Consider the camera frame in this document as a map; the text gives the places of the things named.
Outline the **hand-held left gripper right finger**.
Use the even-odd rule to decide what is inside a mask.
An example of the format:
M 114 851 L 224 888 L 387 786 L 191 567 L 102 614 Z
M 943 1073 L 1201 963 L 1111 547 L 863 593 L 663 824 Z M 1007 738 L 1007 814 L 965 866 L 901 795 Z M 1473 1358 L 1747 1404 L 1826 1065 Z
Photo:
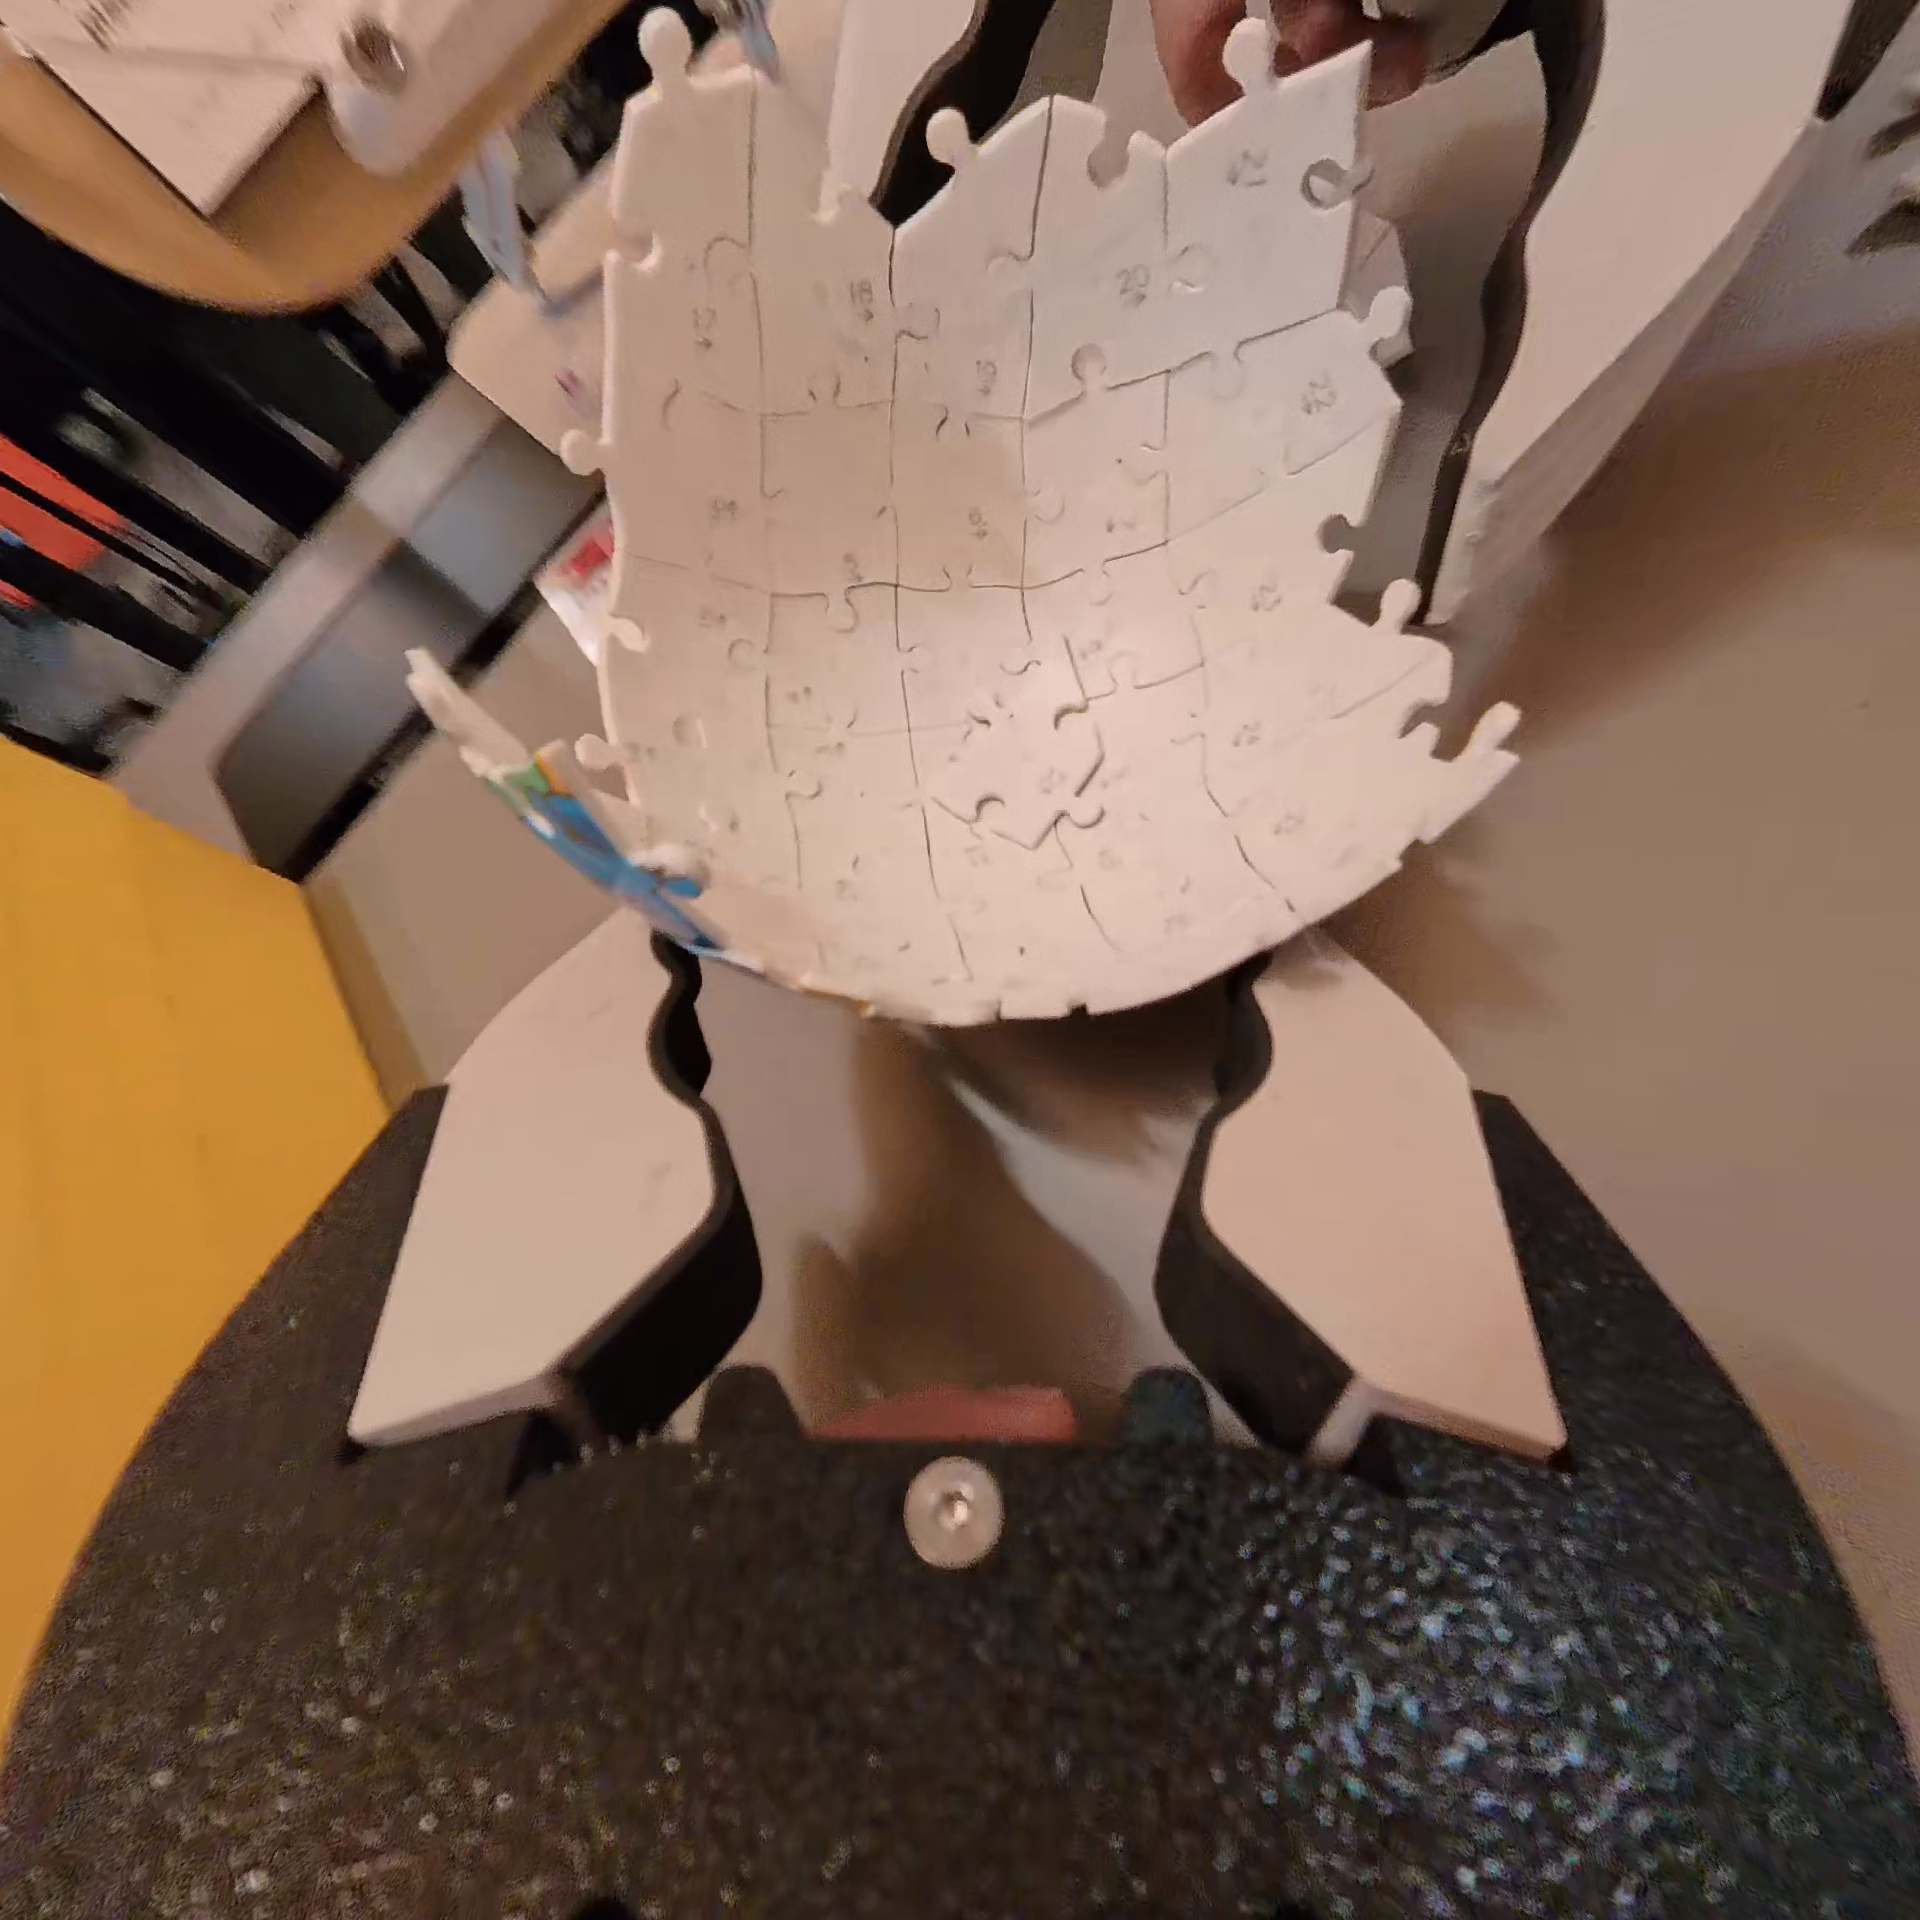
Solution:
M 1343 951 L 1235 971 L 1157 1257 L 1158 1320 L 1253 1440 L 1375 1422 L 1528 1460 L 1568 1440 L 1473 1091 Z

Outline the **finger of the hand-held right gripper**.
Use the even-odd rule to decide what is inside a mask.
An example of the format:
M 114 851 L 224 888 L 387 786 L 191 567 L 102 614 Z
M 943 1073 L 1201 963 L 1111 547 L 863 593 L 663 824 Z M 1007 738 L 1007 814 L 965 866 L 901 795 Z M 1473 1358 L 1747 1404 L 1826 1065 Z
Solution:
M 1432 627 L 1512 569 L 1610 456 L 1913 2 L 1507 15 L 1542 68 L 1542 155 L 1486 274 L 1477 379 L 1432 481 Z
M 943 185 L 927 121 L 961 115 L 982 139 L 1011 111 L 1040 38 L 1035 2 L 846 2 L 832 71 L 832 179 L 903 224 Z

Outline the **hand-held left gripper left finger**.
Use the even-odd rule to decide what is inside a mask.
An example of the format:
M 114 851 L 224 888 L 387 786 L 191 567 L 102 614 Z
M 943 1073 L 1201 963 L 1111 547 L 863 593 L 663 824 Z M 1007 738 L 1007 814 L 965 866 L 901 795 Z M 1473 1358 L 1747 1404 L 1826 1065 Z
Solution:
M 368 1449 L 544 1415 L 690 1434 L 761 1302 L 703 1103 L 698 966 L 611 914 L 449 1071 L 347 1422 Z

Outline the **partly built puzzle ball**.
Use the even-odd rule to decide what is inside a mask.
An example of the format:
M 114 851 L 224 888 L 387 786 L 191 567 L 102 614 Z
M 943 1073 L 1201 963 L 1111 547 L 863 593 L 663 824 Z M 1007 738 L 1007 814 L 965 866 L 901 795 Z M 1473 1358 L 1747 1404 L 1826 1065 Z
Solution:
M 547 849 L 669 943 L 919 1024 L 1104 1016 L 1369 895 L 1512 770 L 1455 753 L 1419 591 L 1337 604 L 1401 400 L 1361 252 L 1375 38 L 1249 12 L 1170 145 L 1057 94 L 903 224 L 770 57 L 650 71 L 607 175 L 600 728 L 528 748 L 407 689 Z

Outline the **person's right hand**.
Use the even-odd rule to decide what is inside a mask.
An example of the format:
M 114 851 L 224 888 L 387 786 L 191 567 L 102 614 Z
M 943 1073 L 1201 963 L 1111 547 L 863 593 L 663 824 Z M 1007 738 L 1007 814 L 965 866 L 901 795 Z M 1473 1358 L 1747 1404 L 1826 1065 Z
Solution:
M 1194 128 L 1227 111 L 1241 97 L 1241 84 L 1227 68 L 1225 51 L 1245 18 L 1245 4 L 1150 2 L 1147 15 L 1178 116 Z M 1271 22 L 1273 68 L 1279 75 L 1363 43 L 1370 48 L 1370 105 L 1398 103 L 1429 81 L 1429 34 L 1419 22 L 1367 17 L 1359 2 L 1275 2 Z

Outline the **yellow plastic bin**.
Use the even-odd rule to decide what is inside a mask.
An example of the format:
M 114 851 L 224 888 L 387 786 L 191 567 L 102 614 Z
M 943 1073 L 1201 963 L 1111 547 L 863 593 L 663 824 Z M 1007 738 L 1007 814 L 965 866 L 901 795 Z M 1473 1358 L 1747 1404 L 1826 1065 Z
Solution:
M 139 1436 L 385 1121 L 301 891 L 2 753 L 2 1700 Z

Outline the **white clipboard stand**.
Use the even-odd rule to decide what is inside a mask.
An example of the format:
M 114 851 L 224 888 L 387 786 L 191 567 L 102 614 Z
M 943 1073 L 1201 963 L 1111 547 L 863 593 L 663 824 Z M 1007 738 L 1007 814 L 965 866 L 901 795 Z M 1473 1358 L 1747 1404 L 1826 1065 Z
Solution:
M 347 4 L 323 71 L 369 263 L 314 332 L 382 431 L 462 372 L 554 446 L 595 402 L 606 163 L 635 4 Z

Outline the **white paper sheet red mark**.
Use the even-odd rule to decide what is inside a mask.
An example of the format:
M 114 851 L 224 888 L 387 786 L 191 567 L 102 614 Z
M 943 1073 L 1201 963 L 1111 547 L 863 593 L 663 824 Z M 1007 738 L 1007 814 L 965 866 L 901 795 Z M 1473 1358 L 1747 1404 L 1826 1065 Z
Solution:
M 617 537 L 606 499 L 566 532 L 553 558 L 536 576 L 544 601 L 563 623 L 600 618 L 611 593 Z

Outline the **wooden clipboard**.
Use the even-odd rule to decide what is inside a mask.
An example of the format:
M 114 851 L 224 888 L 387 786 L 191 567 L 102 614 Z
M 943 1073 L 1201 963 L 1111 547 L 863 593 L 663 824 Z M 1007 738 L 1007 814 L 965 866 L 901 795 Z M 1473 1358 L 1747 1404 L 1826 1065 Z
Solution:
M 111 272 L 193 305 L 293 313 L 347 294 L 369 254 L 351 235 L 355 196 L 322 89 L 347 4 L 336 8 L 310 100 L 215 214 L 181 199 L 5 34 L 5 211 Z

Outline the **grey metal rail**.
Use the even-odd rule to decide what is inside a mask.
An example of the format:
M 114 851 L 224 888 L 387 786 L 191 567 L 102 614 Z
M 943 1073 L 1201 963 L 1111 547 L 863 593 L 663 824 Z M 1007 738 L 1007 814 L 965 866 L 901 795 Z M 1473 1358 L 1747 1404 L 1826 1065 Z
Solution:
M 227 619 L 110 785 L 159 824 L 305 880 L 427 735 L 409 654 L 473 682 L 544 609 L 594 500 L 445 378 Z

